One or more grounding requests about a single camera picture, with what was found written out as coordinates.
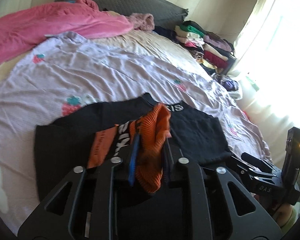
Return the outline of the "green right sleeve forearm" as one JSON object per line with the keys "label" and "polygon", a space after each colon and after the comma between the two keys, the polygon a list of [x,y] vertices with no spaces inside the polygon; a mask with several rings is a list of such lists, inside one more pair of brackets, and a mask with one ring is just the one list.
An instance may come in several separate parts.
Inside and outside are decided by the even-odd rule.
{"label": "green right sleeve forearm", "polygon": [[298,212],[293,208],[289,220],[281,227],[282,233],[285,235],[298,219]]}

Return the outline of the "right hand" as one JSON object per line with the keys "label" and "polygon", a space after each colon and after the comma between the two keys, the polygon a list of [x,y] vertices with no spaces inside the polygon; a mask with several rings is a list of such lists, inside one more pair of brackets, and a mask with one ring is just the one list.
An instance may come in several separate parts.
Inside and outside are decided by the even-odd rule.
{"label": "right hand", "polygon": [[289,220],[293,208],[294,208],[294,206],[292,206],[290,204],[283,204],[278,209],[278,211],[276,213],[277,217],[276,217],[275,221],[277,222],[279,227],[282,227]]}

